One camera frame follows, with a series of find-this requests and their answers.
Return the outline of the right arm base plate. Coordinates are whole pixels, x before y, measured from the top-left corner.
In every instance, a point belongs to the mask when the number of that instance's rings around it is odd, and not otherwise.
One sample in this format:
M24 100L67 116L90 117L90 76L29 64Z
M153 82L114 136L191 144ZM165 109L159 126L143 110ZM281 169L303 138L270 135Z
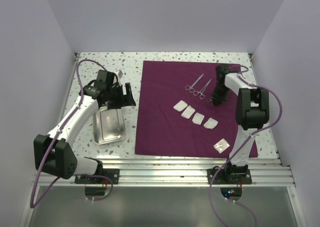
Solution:
M211 183L212 178L217 170L217 166L215 168L208 168L206 170L208 184ZM249 169L247 169L246 173L240 174L226 174L224 170L221 170L212 182L213 185L250 185L252 183L252 176Z

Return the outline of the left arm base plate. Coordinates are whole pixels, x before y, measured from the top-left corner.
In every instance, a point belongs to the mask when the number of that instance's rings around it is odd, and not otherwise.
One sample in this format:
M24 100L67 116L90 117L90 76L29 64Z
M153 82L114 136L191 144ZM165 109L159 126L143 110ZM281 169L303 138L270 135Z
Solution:
M111 184L117 185L120 178L120 169L109 168L103 169L97 175L76 175L74 183L79 185L102 185Z

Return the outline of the steel forceps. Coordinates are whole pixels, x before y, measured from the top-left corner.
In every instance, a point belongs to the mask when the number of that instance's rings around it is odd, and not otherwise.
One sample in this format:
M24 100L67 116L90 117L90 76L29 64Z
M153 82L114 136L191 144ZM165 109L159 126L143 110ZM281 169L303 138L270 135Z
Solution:
M201 80L203 76L204 74L201 74L191 85L186 85L185 90L189 91L190 93L193 93L195 91L194 89L195 85Z
M205 99L205 95L204 95L204 92L205 92L205 90L206 90L206 88L208 87L208 85L211 83L211 81L212 81L212 79L210 79L203 87L202 87L202 89L201 90L199 90L199 91L194 91L193 92L193 95L194 96L199 96L199 98L201 99L201 100L203 100L203 99Z
M208 98L208 99L206 100L206 102L207 102L207 103L210 103L210 104L213 106L213 101L212 101L211 98Z

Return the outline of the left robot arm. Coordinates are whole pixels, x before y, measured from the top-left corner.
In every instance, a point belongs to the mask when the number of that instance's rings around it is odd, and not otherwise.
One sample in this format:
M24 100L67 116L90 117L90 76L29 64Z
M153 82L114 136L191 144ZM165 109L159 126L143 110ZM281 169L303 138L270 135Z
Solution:
M35 168L57 178L86 176L92 183L103 180L101 161L77 157L72 146L86 122L100 108L118 110L136 106L130 83L121 84L121 72L99 70L96 79L81 86L78 98L67 115L46 135L33 141Z

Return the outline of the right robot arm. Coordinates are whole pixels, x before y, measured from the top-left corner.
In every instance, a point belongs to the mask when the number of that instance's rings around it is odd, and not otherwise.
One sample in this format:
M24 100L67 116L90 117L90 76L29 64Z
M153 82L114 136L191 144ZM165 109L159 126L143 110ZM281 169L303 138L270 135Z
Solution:
M261 130L269 121L269 92L260 87L244 83L239 72L230 70L228 64L215 68L216 85L211 95L211 104L219 106L227 100L229 91L236 94L235 121L238 131L233 148L225 166L216 170L216 179L235 183L249 172L248 161L253 147L255 131Z

